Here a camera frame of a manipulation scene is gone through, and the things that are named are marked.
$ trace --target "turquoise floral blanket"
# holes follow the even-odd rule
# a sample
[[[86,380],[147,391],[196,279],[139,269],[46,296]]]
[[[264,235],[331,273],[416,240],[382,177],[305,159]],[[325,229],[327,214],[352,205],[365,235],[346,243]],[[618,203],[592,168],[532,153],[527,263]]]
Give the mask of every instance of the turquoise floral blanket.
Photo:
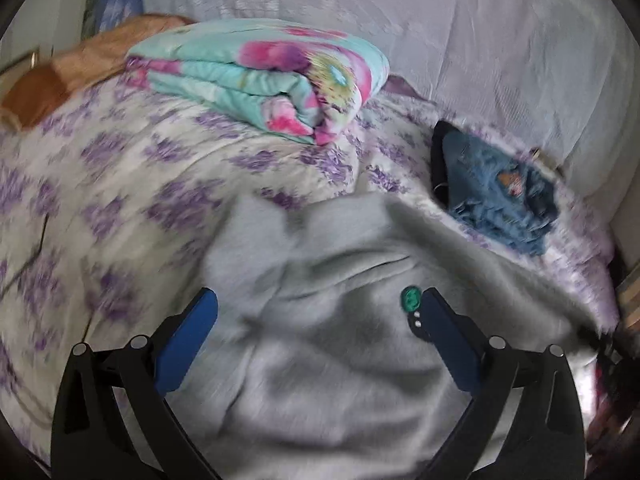
[[[129,51],[128,84],[201,102],[265,132],[334,140],[388,77],[369,42],[282,20],[195,23]]]

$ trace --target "green round object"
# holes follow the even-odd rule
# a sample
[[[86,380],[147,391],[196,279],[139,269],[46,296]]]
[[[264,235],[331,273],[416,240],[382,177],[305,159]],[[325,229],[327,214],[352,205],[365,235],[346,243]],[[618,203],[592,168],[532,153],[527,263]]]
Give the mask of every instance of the green round object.
[[[400,294],[400,304],[405,312],[413,312],[420,307],[422,291],[415,285],[408,286]]]

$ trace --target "bed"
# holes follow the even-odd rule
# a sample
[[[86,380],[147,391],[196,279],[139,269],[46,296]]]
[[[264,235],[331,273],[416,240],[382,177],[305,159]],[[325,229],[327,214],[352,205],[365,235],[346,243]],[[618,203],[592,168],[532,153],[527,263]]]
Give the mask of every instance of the bed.
[[[340,28],[380,47],[404,86],[388,86],[324,148],[265,136],[119,77],[78,92],[27,135],[2,131],[0,410],[42,460],[68,349],[80,340],[121,346],[184,306],[200,286],[220,212],[240,192],[293,210],[393,193],[552,280],[594,327],[615,326],[606,269],[613,246],[601,218],[612,216],[640,158],[640,52],[609,0],[143,3],[147,12],[196,20],[257,16]],[[408,17],[409,8],[432,19]],[[560,164],[561,216],[543,256],[515,254],[444,214],[428,167],[440,119],[510,155],[533,163],[529,150],[540,147]],[[572,365],[588,418],[593,355]]]

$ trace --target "floral bedsheet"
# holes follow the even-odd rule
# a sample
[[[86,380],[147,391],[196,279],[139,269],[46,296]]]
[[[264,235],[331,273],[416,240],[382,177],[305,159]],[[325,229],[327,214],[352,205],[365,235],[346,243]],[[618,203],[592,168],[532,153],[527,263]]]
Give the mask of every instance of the floral bedsheet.
[[[519,256],[458,224],[429,189],[432,127],[441,118],[511,155],[507,134],[434,105],[382,94],[324,147],[266,136],[187,100],[113,79],[71,99],[28,136],[0,134],[0,410],[48,460],[57,388],[69,349],[151,333],[199,288],[200,258],[221,206],[254,192],[283,208],[349,193],[390,192],[466,238],[552,278],[594,322],[614,322],[612,246],[561,183],[547,251]]]

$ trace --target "gray blanket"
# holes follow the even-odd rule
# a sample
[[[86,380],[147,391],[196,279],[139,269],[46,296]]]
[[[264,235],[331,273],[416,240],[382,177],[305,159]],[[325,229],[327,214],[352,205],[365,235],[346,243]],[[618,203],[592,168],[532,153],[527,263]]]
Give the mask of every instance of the gray blanket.
[[[168,400],[225,479],[409,478],[433,457],[469,397],[410,333],[408,285],[435,286],[518,348],[575,356],[575,327],[590,323],[551,283],[381,194],[300,212],[240,197],[202,279],[220,317]]]

